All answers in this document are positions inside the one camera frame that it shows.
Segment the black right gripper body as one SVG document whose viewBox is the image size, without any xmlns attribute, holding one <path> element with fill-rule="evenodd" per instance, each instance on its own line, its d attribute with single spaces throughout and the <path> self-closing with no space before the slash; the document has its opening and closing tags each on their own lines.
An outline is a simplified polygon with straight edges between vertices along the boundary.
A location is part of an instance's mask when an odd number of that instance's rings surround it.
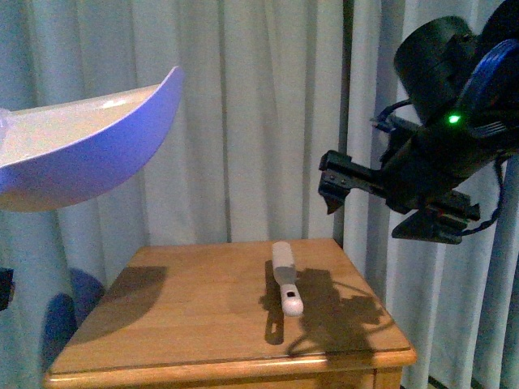
<svg viewBox="0 0 519 389">
<path fill-rule="evenodd" d="M 434 217 L 435 237 L 418 241 L 459 244 L 486 225 L 469 229 L 469 222 L 480 218 L 479 206 L 455 189 L 496 155 L 497 134 L 487 126 L 422 127 L 378 170 L 327 152 L 320 162 L 319 193 L 346 198 L 353 189 L 364 190 L 406 218 L 424 210 Z"/>
</svg>

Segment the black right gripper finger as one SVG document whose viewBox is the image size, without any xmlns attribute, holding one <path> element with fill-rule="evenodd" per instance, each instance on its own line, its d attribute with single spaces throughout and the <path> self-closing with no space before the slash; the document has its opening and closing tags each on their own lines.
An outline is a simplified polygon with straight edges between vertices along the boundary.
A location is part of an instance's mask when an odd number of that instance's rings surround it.
<svg viewBox="0 0 519 389">
<path fill-rule="evenodd" d="M 393 229 L 392 237 L 407 240 L 432 240 L 435 237 L 434 217 L 424 210 L 417 211 Z"/>
<path fill-rule="evenodd" d="M 332 215 L 333 213 L 335 213 L 337 210 L 339 210 L 341 207 L 344 206 L 344 203 L 345 203 L 344 196 L 323 194 L 322 197 L 325 201 L 328 215 Z"/>
</svg>

